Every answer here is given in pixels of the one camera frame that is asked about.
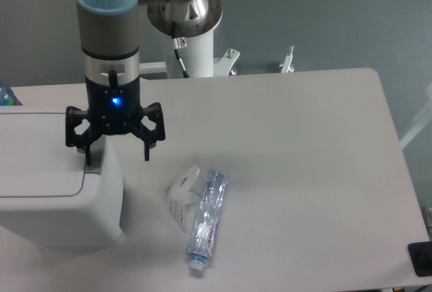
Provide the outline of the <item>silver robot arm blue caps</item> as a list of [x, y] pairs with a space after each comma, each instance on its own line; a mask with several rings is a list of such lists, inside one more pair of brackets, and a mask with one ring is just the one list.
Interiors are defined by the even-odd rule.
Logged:
[[76, 0], [88, 108], [66, 109], [65, 143], [87, 163], [101, 136], [133, 134], [145, 150], [165, 139], [161, 105], [140, 104], [140, 5], [163, 36], [169, 78], [210, 78], [220, 66], [213, 33], [221, 0]]

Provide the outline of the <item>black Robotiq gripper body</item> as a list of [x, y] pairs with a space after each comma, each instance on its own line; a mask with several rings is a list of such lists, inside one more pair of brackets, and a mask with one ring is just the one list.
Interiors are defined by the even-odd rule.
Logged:
[[97, 135], [123, 135], [140, 130], [140, 80], [111, 88], [86, 79], [88, 122]]

